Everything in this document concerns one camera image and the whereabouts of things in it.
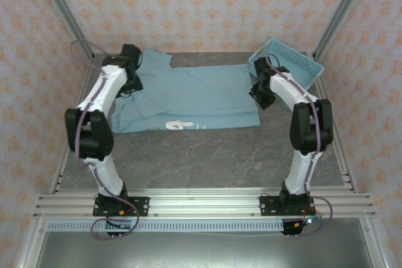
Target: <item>black mounting plate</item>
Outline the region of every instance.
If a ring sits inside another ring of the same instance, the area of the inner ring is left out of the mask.
[[[97,199],[99,197],[95,197],[95,205],[94,205],[94,211],[92,212],[92,215],[94,217],[118,217],[118,216],[124,216],[121,215],[119,212],[109,212],[106,208],[102,207],[100,202],[97,202]],[[149,210],[149,197],[128,197],[128,202],[133,204],[137,209],[140,217],[147,217],[148,216],[148,210]],[[137,214],[134,210],[128,212],[126,217],[135,217]]]
[[[259,197],[259,209],[261,210],[261,216],[314,216],[315,208],[312,198],[308,198],[304,205],[300,205],[297,209],[292,211],[285,211],[282,202],[278,196],[260,196]]]

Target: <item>white print on shirt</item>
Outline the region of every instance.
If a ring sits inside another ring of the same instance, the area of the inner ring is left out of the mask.
[[[166,123],[166,129],[168,129],[168,130],[184,130],[184,127],[191,127],[191,126],[194,126],[194,123],[181,122],[179,120]],[[207,128],[207,126],[202,125],[202,128],[205,130]]]

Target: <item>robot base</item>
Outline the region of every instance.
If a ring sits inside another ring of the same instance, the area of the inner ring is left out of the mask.
[[[285,183],[279,196],[260,196],[261,216],[314,216],[315,205],[307,194],[291,195]]]
[[[148,216],[149,197],[128,197],[125,184],[123,184],[123,189],[119,197],[133,204],[137,208],[140,217]],[[94,217],[133,217],[137,214],[134,210],[131,210],[127,204],[113,197],[97,195],[95,197],[92,215]]]

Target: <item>floral pattern wall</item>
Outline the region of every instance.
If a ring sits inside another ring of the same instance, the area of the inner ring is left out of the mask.
[[[402,0],[355,0],[320,62],[359,189],[402,263]]]
[[[63,114],[85,67],[52,0],[0,0],[0,267],[14,267],[66,144]]]
[[[88,40],[159,51],[254,51],[276,37],[313,51],[341,0],[67,0]]]

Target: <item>cable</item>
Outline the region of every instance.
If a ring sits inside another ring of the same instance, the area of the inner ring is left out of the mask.
[[[278,67],[281,66],[281,64],[279,62],[279,58],[273,53],[268,53],[266,55],[266,57],[265,57],[268,66],[270,68],[272,68],[281,78],[283,78],[287,82],[291,83],[292,86],[294,86],[307,99],[308,103],[310,104],[310,106],[312,108],[314,121],[315,121],[315,133],[317,135],[317,150],[313,154],[313,156],[312,156],[312,158],[310,160],[310,164],[308,165],[307,174],[306,174],[306,177],[305,177],[304,182],[303,182],[303,187],[304,187],[304,190],[305,190],[307,196],[309,196],[310,198],[319,199],[319,200],[322,200],[322,201],[326,202],[326,204],[329,207],[329,219],[328,219],[328,222],[324,226],[320,227],[319,229],[317,229],[317,230],[315,230],[313,232],[303,233],[303,234],[299,235],[298,237],[306,237],[306,236],[309,236],[309,235],[315,235],[315,234],[318,234],[318,233],[322,232],[323,230],[325,230],[326,228],[329,227],[329,225],[332,223],[332,216],[334,215],[334,210],[332,208],[332,205],[326,198],[321,197],[321,196],[312,196],[310,194],[310,192],[308,191],[308,189],[307,189],[308,178],[310,177],[310,174],[312,172],[313,165],[314,165],[314,162],[313,162],[314,158],[321,150],[320,124],[319,124],[319,120],[318,120],[317,110],[315,109],[313,100],[307,94],[305,94],[305,90],[303,88],[301,88],[297,82],[295,82],[292,79],[288,78],[286,75],[281,73],[278,69],[276,69],[272,65],[272,63],[270,62],[269,56],[273,56],[275,58],[276,62],[278,63]]]
[[[94,43],[91,43],[91,42],[88,42],[88,41],[85,41],[85,40],[76,40],[76,41],[74,41],[74,42],[71,42],[71,44],[70,44],[70,52],[71,52],[72,56],[73,56],[77,61],[79,61],[79,62],[85,62],[85,64],[88,64],[88,62],[87,62],[85,59],[80,58],[80,57],[76,54],[76,52],[74,52],[73,46],[74,46],[75,44],[77,44],[78,42],[85,42],[85,43],[88,43],[89,45],[91,45],[91,46],[93,46],[93,47],[99,49],[99,50],[100,50],[101,52],[103,52],[104,54],[109,55],[105,50],[103,50],[103,48],[97,46],[97,45],[94,44]],[[88,102],[88,104],[87,104],[87,105],[85,106],[85,108],[83,109],[83,111],[82,111],[82,113],[81,113],[81,116],[80,116],[80,119],[79,119],[78,124],[77,124],[77,131],[76,131],[76,133],[75,133],[75,162],[77,163],[77,166],[80,166],[80,164],[79,164],[79,159],[80,159],[80,137],[81,137],[81,128],[82,128],[82,125],[83,125],[83,123],[84,123],[85,116],[87,115],[88,110],[89,110],[90,106],[92,105],[93,101],[96,99],[96,97],[100,94],[100,92],[101,92],[102,89],[104,88],[104,86],[105,86],[105,84],[106,84],[106,80],[107,80],[106,74],[105,74],[105,72],[102,70],[102,67],[99,67],[99,66],[95,65],[94,62],[91,62],[89,66],[94,67],[96,70],[98,70],[98,71],[100,72],[100,74],[101,74],[103,77],[102,77],[102,83],[100,84],[99,88],[96,90],[96,92],[94,93],[94,95],[90,98],[90,102]],[[123,198],[120,198],[119,196],[116,196],[114,193],[112,193],[112,192],[104,185],[104,183],[103,183],[103,182],[101,181],[101,179],[99,178],[98,172],[97,172],[97,170],[96,170],[96,165],[94,165],[93,163],[87,163],[87,164],[84,165],[84,167],[86,167],[86,166],[92,167],[96,181],[98,182],[99,186],[100,186],[106,193],[108,193],[110,196],[112,196],[112,197],[115,198],[116,200],[127,204],[128,206],[130,206],[129,208],[132,208],[132,209],[136,212],[136,215],[137,215],[136,223],[135,223],[135,224],[130,228],[130,230],[127,231],[126,233],[124,233],[124,234],[119,234],[119,238],[121,239],[121,238],[123,238],[123,237],[129,235],[129,234],[130,234],[131,232],[133,232],[133,230],[137,227],[138,222],[139,222],[139,212],[138,212],[137,208],[136,208],[131,202],[129,202],[129,201],[123,199]],[[122,222],[125,222],[125,221],[128,221],[128,220],[125,220],[125,218],[123,218],[123,219],[115,219],[115,218],[100,218],[100,219],[97,219],[97,220],[92,224],[92,226],[91,226],[91,228],[90,228],[91,236],[92,236],[94,239],[105,241],[105,240],[113,240],[114,236],[111,236],[111,237],[100,237],[100,236],[98,236],[98,235],[95,234],[95,232],[94,232],[94,227],[95,227],[95,225],[96,225],[97,223],[99,223],[99,222],[101,222],[101,221],[107,221],[107,222],[121,222],[121,223],[122,223]]]

